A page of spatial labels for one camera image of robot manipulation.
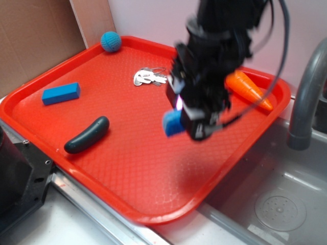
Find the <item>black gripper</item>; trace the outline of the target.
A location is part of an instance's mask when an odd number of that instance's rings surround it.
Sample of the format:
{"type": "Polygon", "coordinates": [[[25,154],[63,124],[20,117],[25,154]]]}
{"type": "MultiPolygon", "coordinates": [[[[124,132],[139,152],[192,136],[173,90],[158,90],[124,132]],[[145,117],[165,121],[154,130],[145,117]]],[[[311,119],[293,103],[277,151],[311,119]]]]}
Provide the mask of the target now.
{"type": "Polygon", "coordinates": [[[189,34],[176,44],[169,89],[183,101],[180,122],[192,140],[220,129],[219,115],[231,107],[225,78],[251,55],[250,44],[247,33],[189,34]]]}

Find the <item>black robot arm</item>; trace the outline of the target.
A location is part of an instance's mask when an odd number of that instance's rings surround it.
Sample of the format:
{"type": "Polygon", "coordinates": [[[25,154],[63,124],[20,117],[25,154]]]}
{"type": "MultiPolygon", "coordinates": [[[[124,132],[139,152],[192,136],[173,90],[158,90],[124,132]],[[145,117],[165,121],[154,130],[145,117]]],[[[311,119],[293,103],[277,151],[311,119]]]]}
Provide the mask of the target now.
{"type": "Polygon", "coordinates": [[[195,141],[225,127],[230,109],[225,78],[251,56],[249,31],[259,25],[266,1],[201,1],[187,21],[187,43],[175,46],[166,95],[173,110],[163,117],[167,136],[186,132],[195,141]]]}

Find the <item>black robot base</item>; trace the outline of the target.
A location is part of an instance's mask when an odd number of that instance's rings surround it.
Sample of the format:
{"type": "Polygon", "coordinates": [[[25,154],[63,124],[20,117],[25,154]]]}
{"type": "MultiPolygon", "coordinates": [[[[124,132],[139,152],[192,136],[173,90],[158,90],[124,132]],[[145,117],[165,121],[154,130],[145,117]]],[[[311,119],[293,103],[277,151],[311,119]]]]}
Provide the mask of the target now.
{"type": "Polygon", "coordinates": [[[13,143],[1,129],[1,235],[45,202],[53,160],[33,143],[13,143]]]}

